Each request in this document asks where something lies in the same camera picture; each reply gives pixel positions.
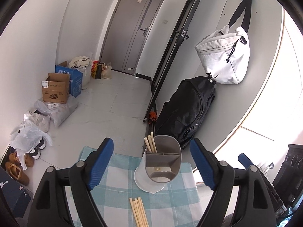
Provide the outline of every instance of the shoe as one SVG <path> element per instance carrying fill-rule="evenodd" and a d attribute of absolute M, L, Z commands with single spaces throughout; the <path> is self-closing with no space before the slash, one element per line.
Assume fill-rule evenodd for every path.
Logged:
<path fill-rule="evenodd" d="M 33 148 L 31 151 L 29 151 L 29 154 L 34 159 L 38 159 L 41 155 L 40 150 L 37 149 L 37 147 Z"/>
<path fill-rule="evenodd" d="M 15 164 L 10 163 L 9 161 L 5 163 L 5 168 L 7 173 L 19 183 L 27 186 L 29 184 L 28 176 Z"/>
<path fill-rule="evenodd" d="M 37 148 L 39 148 L 40 150 L 44 149 L 46 146 L 43 138 L 41 138 L 40 143 L 37 145 Z"/>
<path fill-rule="evenodd" d="M 24 156 L 24 160 L 25 160 L 25 165 L 27 167 L 33 167 L 34 166 L 34 159 L 33 157 L 31 157 L 28 153 L 25 154 Z M 9 155 L 9 161 L 17 166 L 20 165 L 20 160 L 17 157 L 17 152 L 11 153 Z"/>

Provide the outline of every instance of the black and white sneaker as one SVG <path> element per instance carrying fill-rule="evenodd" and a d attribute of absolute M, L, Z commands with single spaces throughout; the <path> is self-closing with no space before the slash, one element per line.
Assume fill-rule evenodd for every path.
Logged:
<path fill-rule="evenodd" d="M 33 148 L 29 154 L 34 158 L 34 159 L 38 159 L 41 155 L 41 152 L 39 149 L 37 149 L 37 147 Z"/>
<path fill-rule="evenodd" d="M 40 150 L 44 149 L 46 146 L 43 138 L 41 138 L 40 143 L 37 145 L 37 148 L 39 148 Z"/>

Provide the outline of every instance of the black bag strap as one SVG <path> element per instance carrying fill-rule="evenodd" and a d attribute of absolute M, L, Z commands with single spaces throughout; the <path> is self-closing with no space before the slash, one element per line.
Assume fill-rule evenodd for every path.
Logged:
<path fill-rule="evenodd" d="M 243 27 L 244 31 L 246 31 L 246 33 L 248 32 L 251 17 L 251 0 L 242 0 L 228 23 L 229 28 L 232 27 L 238 18 L 240 18 L 244 10 L 245 13 L 241 26 Z"/>

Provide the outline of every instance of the tablecloth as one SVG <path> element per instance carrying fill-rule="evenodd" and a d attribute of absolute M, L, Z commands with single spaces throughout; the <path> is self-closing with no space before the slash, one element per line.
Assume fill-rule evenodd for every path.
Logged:
<path fill-rule="evenodd" d="M 96 149 L 84 147 L 79 160 L 85 160 Z M 91 191 L 108 227 L 136 227 L 129 198 L 141 197 L 150 227 L 194 227 L 203 211 L 189 163 L 182 163 L 179 174 L 155 194 L 138 188 L 134 170 L 141 158 L 113 154 L 98 186 Z M 75 227 L 82 226 L 72 194 L 69 207 Z"/>

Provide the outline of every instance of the brown shoe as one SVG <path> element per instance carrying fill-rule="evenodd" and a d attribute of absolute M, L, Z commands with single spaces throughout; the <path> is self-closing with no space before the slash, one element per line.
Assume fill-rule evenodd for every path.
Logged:
<path fill-rule="evenodd" d="M 15 164 L 10 162 L 5 163 L 5 168 L 7 173 L 18 182 L 24 184 L 25 186 L 29 183 L 28 176 Z"/>
<path fill-rule="evenodd" d="M 25 154 L 25 165 L 28 167 L 33 167 L 34 166 L 34 158 L 31 157 L 28 153 Z M 20 160 L 17 157 L 17 152 L 11 153 L 9 155 L 9 161 L 17 166 L 20 165 Z"/>

